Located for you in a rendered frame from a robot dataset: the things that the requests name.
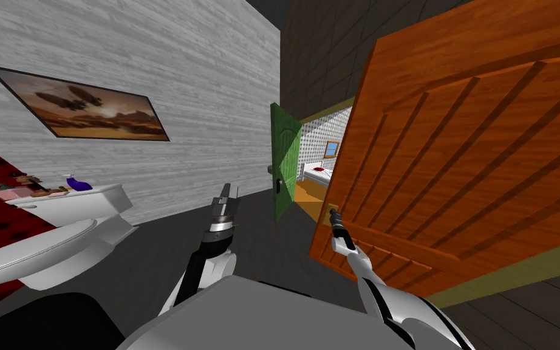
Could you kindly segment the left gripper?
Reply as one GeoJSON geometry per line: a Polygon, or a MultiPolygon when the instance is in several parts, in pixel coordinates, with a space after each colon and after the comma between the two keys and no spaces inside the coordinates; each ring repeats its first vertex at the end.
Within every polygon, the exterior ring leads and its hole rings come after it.
{"type": "Polygon", "coordinates": [[[225,183],[219,197],[214,197],[211,207],[212,224],[233,222],[238,207],[239,189],[236,187],[230,197],[231,184],[225,183]]]}

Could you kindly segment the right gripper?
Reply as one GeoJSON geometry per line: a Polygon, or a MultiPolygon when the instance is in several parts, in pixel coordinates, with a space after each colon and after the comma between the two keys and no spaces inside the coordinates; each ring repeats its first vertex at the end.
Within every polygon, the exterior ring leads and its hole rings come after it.
{"type": "Polygon", "coordinates": [[[330,224],[334,238],[348,238],[348,230],[344,227],[342,217],[336,208],[330,209],[330,224]]]}

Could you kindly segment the brass door handle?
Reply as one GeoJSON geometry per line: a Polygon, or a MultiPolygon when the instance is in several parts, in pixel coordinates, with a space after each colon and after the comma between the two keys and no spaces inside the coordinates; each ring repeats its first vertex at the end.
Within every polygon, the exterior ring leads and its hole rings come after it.
{"type": "Polygon", "coordinates": [[[327,206],[326,206],[326,208],[325,208],[325,210],[324,210],[324,217],[323,217],[323,219],[322,219],[322,221],[321,221],[321,224],[331,227],[331,226],[332,226],[332,223],[331,223],[330,220],[331,220],[331,217],[332,217],[332,212],[333,212],[333,211],[336,212],[337,210],[338,210],[338,206],[337,206],[337,205],[328,203],[327,206]]]}

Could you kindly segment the white bed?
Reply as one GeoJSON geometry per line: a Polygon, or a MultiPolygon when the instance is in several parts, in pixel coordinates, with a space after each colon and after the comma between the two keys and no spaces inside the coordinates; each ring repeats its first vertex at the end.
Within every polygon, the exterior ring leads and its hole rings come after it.
{"type": "Polygon", "coordinates": [[[303,167],[304,180],[311,180],[316,184],[328,187],[331,181],[333,170],[322,167],[323,162],[305,163],[303,167]]]}

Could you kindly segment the green door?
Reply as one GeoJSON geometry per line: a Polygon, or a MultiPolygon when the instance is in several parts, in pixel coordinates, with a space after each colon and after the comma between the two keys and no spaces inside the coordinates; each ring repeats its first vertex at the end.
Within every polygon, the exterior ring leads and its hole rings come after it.
{"type": "Polygon", "coordinates": [[[277,103],[270,105],[273,219],[294,202],[302,124],[277,103]]]}

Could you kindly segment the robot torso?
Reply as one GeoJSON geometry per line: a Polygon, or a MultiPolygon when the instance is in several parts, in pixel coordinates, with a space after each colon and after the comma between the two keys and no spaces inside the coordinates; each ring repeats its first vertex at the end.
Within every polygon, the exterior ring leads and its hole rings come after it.
{"type": "Polygon", "coordinates": [[[129,335],[116,350],[412,350],[364,313],[227,276],[129,335]]]}

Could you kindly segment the orange wooden door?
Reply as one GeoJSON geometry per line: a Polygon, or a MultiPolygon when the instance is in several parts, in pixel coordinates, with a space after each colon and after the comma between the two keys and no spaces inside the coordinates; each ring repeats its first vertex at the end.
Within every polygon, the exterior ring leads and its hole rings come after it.
{"type": "Polygon", "coordinates": [[[369,54],[311,258],[430,297],[560,246],[560,0],[473,0],[369,54]]]}

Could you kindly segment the framed brown landscape picture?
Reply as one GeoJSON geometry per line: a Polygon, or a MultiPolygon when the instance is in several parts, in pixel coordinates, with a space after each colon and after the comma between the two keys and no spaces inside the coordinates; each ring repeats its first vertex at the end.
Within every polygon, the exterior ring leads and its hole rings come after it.
{"type": "Polygon", "coordinates": [[[4,67],[0,83],[56,138],[169,141],[144,95],[4,67]]]}

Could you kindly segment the white toilet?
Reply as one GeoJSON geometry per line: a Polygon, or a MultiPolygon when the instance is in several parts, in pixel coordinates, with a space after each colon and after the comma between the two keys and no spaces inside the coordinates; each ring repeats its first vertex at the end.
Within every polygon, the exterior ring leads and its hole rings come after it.
{"type": "Polygon", "coordinates": [[[122,217],[133,207],[122,184],[65,177],[69,191],[7,201],[55,228],[0,248],[0,284],[18,280],[35,290],[62,284],[98,264],[136,229],[122,217]]]}

